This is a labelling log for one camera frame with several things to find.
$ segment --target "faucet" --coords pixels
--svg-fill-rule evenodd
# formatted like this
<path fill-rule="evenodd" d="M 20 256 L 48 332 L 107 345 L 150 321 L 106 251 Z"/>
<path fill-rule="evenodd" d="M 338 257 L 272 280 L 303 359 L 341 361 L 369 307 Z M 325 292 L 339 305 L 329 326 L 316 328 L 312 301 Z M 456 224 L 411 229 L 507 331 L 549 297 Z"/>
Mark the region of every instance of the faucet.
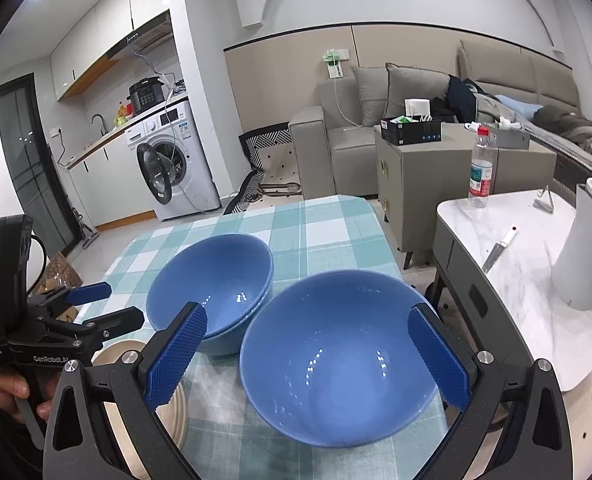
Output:
<path fill-rule="evenodd" d="M 104 137 L 104 136 L 106 136 L 109 133 L 109 130 L 107 129 L 107 124 L 105 123 L 105 118 L 102 115 L 100 115 L 100 114 L 94 114 L 92 116 L 92 122 L 91 123 L 94 124 L 94 119 L 97 118 L 97 117 L 100 117 L 100 120 L 103 123 L 103 127 L 100 130 L 100 136 L 101 137 Z"/>

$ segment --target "bottle label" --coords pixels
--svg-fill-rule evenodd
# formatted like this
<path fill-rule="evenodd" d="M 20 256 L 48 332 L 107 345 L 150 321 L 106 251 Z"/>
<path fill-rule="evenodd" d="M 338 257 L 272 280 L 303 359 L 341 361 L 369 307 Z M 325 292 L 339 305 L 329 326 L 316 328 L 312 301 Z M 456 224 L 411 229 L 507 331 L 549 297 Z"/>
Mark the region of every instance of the bottle label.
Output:
<path fill-rule="evenodd" d="M 474 196 L 489 196 L 492 183 L 492 172 L 493 168 L 486 168 L 472 162 L 469 192 Z"/>

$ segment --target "bottle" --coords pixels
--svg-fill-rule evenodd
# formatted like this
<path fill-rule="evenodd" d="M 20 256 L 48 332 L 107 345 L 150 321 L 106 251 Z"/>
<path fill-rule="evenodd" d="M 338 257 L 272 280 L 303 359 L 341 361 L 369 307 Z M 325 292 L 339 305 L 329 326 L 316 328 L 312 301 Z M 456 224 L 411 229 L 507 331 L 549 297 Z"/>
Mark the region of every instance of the bottle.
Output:
<path fill-rule="evenodd" d="M 478 128 L 478 140 L 471 153 L 471 176 L 469 178 L 469 203 L 485 207 L 491 191 L 495 149 L 489 143 L 489 128 Z"/>

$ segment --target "blue gripper pad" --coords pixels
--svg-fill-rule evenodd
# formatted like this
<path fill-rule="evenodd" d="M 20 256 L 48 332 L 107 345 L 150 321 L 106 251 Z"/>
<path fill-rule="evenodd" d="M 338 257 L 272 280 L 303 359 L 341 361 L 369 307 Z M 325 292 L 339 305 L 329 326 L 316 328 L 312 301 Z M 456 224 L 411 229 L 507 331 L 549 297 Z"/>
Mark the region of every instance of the blue gripper pad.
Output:
<path fill-rule="evenodd" d="M 170 330 L 176 321 L 177 319 L 174 319 L 167 330 Z M 149 367 L 144 400 L 151 412 L 172 398 L 173 391 L 178 386 L 206 332 L 207 311 L 204 306 L 196 304 L 169 337 L 167 345 Z"/>
<path fill-rule="evenodd" d="M 106 300 L 111 294 L 112 286 L 107 282 L 100 282 L 72 288 L 66 301 L 74 306 L 83 305 L 92 301 Z"/>
<path fill-rule="evenodd" d="M 417 306 L 409 313 L 407 330 L 445 402 L 464 411 L 471 394 L 469 375 L 460 359 Z"/>

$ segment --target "white cylinder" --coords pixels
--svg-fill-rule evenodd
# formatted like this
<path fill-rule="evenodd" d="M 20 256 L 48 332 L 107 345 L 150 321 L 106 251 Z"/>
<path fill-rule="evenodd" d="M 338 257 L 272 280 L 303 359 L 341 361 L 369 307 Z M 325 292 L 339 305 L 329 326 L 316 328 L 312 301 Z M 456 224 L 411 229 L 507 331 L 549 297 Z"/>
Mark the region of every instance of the white cylinder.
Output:
<path fill-rule="evenodd" d="M 592 192 L 589 192 L 592 187 L 589 182 L 587 187 L 577 187 L 576 217 L 551 270 L 557 293 L 577 310 L 592 307 Z"/>

